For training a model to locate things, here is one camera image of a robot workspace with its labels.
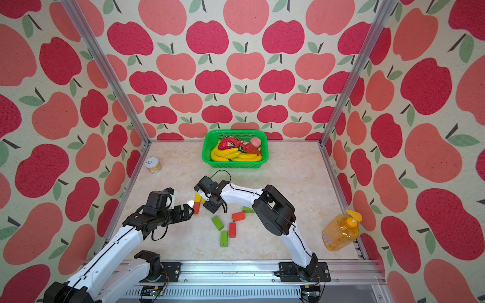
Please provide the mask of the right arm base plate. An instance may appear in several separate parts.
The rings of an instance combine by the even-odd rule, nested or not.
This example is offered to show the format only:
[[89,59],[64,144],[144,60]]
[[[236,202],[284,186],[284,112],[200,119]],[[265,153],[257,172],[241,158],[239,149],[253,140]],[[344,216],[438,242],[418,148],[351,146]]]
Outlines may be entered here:
[[318,262],[314,268],[309,270],[305,267],[296,265],[294,262],[280,262],[279,270],[274,275],[280,278],[281,282],[302,282],[314,283],[330,282],[330,270],[325,262]]

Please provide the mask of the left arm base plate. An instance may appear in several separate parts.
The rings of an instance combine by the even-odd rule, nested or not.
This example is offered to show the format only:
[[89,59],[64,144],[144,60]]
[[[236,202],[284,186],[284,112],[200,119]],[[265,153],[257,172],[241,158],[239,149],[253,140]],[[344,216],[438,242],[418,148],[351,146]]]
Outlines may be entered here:
[[150,264],[146,281],[154,283],[177,283],[181,273],[180,262],[154,261]]

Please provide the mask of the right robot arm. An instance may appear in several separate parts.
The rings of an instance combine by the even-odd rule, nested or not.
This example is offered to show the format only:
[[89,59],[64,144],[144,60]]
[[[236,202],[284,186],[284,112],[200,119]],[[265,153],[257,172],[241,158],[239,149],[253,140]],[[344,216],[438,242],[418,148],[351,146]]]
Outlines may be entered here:
[[288,248],[294,267],[290,276],[297,276],[302,282],[311,282],[318,276],[318,257],[306,245],[299,232],[295,208],[273,185],[250,189],[230,181],[217,183],[205,176],[194,190],[205,200],[204,207],[211,213],[223,205],[251,208],[266,230],[280,237]]

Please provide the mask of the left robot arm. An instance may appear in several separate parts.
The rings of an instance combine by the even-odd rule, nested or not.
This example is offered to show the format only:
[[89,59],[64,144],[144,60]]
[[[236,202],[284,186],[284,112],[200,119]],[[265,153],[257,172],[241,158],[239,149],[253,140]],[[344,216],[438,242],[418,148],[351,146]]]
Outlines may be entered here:
[[116,302],[140,282],[161,283],[160,289],[144,287],[139,296],[158,299],[170,283],[179,280],[180,263],[164,263],[160,254],[142,250],[120,270],[120,264],[147,238],[154,238],[159,227],[186,222],[194,209],[176,205],[173,188],[153,191],[147,202],[128,216],[116,235],[101,251],[64,283],[54,282],[44,293],[44,302]]

